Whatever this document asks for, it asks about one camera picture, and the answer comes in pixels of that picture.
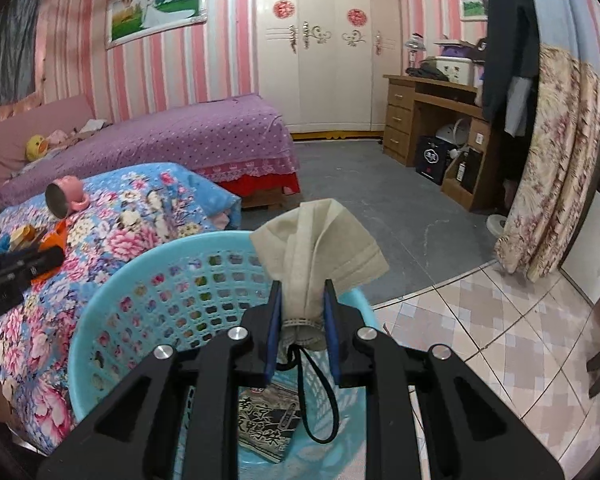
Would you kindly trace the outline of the pink steel mug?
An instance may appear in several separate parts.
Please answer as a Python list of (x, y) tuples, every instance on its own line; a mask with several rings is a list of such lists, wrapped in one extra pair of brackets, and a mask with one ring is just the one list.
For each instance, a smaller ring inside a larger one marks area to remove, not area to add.
[(45, 203), (55, 218), (64, 220), (75, 212), (84, 211), (90, 199), (78, 177), (65, 176), (46, 186)]

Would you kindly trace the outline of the wooden desk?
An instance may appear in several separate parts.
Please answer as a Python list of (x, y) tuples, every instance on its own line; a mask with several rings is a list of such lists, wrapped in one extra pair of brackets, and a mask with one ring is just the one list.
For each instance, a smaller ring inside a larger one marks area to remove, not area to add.
[(470, 170), (472, 185), (457, 180), (460, 160), (444, 170), (441, 192), (471, 212), (487, 212), (496, 207), (496, 166), (500, 142), (474, 104), (475, 87), (412, 76), (388, 75), (386, 125), (382, 150), (407, 167), (416, 162), (423, 136), (433, 136), (440, 128), (460, 119), (468, 121), (468, 148), (479, 154), (480, 165)]

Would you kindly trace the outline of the beige cloth mask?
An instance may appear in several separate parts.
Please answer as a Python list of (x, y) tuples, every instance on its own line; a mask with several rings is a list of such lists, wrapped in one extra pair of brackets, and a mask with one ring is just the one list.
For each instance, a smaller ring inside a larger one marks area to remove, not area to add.
[(389, 270), (379, 245), (347, 208), (332, 198), (304, 202), (250, 234), (268, 276), (282, 284), (278, 348), (326, 348), (324, 288), (342, 294)]

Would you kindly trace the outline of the floral blue pink blanket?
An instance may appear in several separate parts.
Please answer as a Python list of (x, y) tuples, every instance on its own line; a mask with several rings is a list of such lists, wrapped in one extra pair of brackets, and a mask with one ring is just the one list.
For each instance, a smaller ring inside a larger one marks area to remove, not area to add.
[(76, 424), (70, 341), (100, 285), (170, 240), (240, 223), (240, 198), (175, 162), (153, 162), (83, 182), (90, 203), (67, 220), (66, 260), (0, 317), (0, 384), (23, 440), (48, 454)]

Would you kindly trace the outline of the dark hanging jacket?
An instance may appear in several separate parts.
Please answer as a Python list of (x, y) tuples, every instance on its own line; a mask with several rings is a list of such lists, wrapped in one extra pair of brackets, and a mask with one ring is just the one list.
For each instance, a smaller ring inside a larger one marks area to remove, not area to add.
[(489, 0), (483, 117), (501, 119), (510, 136), (524, 136), (532, 87), (539, 76), (540, 35), (534, 0)]

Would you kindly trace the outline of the pink headboard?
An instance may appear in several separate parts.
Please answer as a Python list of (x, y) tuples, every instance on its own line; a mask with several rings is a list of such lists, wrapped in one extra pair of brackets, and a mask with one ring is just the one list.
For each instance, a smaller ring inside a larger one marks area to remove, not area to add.
[(51, 102), (0, 122), (0, 188), (26, 163), (31, 136), (49, 136), (56, 130), (80, 130), (95, 117), (86, 96)]

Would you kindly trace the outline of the black printed packet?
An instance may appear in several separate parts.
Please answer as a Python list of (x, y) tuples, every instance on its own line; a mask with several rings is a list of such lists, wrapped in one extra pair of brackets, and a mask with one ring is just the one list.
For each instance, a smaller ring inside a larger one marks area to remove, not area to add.
[(272, 463), (286, 456), (302, 422), (298, 391), (272, 382), (242, 390), (238, 396), (238, 443)]

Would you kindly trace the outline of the yellow duck plush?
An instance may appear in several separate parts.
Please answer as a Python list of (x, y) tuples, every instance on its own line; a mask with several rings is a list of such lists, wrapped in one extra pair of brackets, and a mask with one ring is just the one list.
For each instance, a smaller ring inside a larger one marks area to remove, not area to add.
[(35, 162), (43, 158), (48, 151), (48, 140), (45, 136), (37, 134), (31, 136), (26, 144), (26, 159), (27, 162)]

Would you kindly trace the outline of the white wardrobe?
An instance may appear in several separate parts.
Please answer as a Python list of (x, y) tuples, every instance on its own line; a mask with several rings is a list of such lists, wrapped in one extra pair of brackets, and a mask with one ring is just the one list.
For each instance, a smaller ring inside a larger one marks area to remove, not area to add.
[(402, 66), (399, 0), (256, 0), (259, 93), (294, 134), (377, 134)]

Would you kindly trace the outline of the black box under desk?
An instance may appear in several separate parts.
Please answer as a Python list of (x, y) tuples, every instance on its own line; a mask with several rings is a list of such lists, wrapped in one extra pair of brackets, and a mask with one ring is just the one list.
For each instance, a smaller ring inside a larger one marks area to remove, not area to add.
[(453, 144), (436, 136), (421, 136), (417, 142), (415, 171), (436, 185), (442, 185), (445, 171), (452, 162), (453, 148)]

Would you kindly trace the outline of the white storage box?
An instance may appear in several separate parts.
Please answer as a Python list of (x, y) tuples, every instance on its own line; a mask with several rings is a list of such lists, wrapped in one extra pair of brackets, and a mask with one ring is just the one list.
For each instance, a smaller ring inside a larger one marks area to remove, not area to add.
[(475, 84), (475, 64), (470, 58), (456, 56), (432, 56), (422, 61), (422, 66), (435, 68), (453, 84), (473, 86)]

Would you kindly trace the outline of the purple dotted bed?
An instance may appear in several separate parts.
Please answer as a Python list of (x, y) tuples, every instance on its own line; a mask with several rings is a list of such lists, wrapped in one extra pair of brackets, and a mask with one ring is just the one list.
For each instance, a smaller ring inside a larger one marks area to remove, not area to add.
[(102, 128), (29, 170), (13, 172), (0, 188), (0, 204), (21, 204), (59, 177), (85, 179), (145, 162), (175, 162), (240, 197), (300, 191), (294, 141), (282, 115), (251, 93)]

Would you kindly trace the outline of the grey window curtain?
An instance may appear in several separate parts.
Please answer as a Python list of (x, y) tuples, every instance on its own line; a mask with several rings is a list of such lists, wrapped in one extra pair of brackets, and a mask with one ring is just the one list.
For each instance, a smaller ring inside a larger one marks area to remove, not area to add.
[(0, 12), (0, 106), (35, 92), (35, 40), (41, 0), (8, 0)]

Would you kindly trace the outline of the framed wedding picture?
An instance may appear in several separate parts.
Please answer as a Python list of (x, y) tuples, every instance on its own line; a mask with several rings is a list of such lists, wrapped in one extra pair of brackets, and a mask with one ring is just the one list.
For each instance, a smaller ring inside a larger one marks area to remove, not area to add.
[(208, 0), (109, 0), (106, 47), (166, 30), (205, 23)]

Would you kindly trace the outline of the light blue plastic basket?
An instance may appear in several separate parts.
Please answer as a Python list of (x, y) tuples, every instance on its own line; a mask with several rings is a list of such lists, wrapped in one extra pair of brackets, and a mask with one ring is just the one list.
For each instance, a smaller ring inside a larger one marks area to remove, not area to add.
[[(90, 414), (159, 344), (193, 350), (238, 325), (245, 310), (268, 300), (271, 284), (247, 231), (174, 240), (122, 266), (96, 290), (70, 344), (69, 392), (76, 419)], [(335, 479), (361, 453), (363, 390), (334, 391), (338, 436), (330, 443), (317, 443), (332, 428), (332, 409), (315, 375), (329, 371), (327, 353), (310, 353), (303, 370), (302, 376), (293, 370), (276, 373), (272, 386), (262, 393), (240, 393), (242, 400), (259, 401), (302, 382), (308, 414), (294, 427), (279, 460), (253, 443), (240, 442), (240, 478)]]

